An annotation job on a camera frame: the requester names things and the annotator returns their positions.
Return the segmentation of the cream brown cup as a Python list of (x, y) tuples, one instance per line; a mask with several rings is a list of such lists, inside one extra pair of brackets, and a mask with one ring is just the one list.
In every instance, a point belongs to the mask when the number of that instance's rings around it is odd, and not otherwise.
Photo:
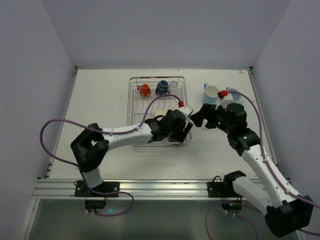
[(167, 111), (164, 109), (157, 109), (154, 113), (154, 118), (157, 120), (161, 120), (162, 118), (164, 118), (167, 114)]

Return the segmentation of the light blue faceted mug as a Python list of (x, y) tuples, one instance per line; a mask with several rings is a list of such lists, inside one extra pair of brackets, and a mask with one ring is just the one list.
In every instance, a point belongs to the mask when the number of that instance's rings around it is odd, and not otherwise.
[(220, 90), (218, 87), (205, 83), (203, 86), (202, 103), (209, 104), (209, 105), (217, 104), (220, 101), (218, 96), (219, 91)]

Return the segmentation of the pale blue white cup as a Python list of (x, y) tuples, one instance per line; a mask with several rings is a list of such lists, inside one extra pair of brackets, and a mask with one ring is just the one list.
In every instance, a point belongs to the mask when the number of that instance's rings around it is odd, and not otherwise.
[(233, 103), (242, 104), (243, 97), (239, 94), (239, 91), (235, 88), (227, 87), (225, 89), (228, 92), (226, 99)]

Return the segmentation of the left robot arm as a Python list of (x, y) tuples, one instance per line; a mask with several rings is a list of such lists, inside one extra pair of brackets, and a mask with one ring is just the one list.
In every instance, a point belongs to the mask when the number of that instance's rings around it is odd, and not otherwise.
[(87, 186), (94, 189), (102, 185), (99, 166), (106, 153), (113, 149), (162, 142), (167, 138), (183, 143), (193, 126), (192, 113), (191, 107), (182, 106), (168, 110), (163, 117), (143, 120), (142, 125), (100, 128), (96, 123), (90, 124), (70, 144)]

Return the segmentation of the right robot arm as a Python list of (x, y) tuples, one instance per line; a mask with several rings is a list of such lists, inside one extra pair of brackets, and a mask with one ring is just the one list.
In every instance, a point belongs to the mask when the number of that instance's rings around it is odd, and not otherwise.
[(247, 199), (264, 216), (269, 230), (278, 238), (309, 225), (313, 202), (300, 193), (284, 178), (269, 156), (263, 155), (264, 147), (258, 135), (248, 128), (247, 113), (243, 105), (230, 103), (226, 107), (203, 104), (190, 119), (200, 127), (226, 133), (229, 145), (251, 167), (263, 185), (256, 186), (241, 171), (224, 176), (229, 192)]

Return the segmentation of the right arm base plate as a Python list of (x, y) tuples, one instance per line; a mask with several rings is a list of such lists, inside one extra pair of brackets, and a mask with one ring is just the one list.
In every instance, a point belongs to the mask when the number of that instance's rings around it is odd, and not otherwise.
[(206, 183), (209, 198), (235, 198), (237, 195), (228, 191), (224, 180), (220, 176), (215, 176), (213, 180)]

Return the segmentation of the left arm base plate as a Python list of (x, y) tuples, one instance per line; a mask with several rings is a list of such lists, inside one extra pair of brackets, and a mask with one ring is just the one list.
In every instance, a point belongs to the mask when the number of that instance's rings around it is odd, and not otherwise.
[(113, 193), (114, 194), (109, 194), (108, 196), (106, 195), (101, 195), (94, 193), (90, 191), (83, 180), (78, 180), (75, 181), (74, 183), (75, 186), (75, 192), (74, 196), (75, 197), (83, 197), (83, 198), (102, 198), (102, 197), (110, 197), (110, 198), (117, 198), (118, 197), (118, 191), (120, 189), (120, 183), (116, 181), (103, 181), (102, 184), (96, 186), (93, 188), (94, 191), (99, 192), (99, 193)]

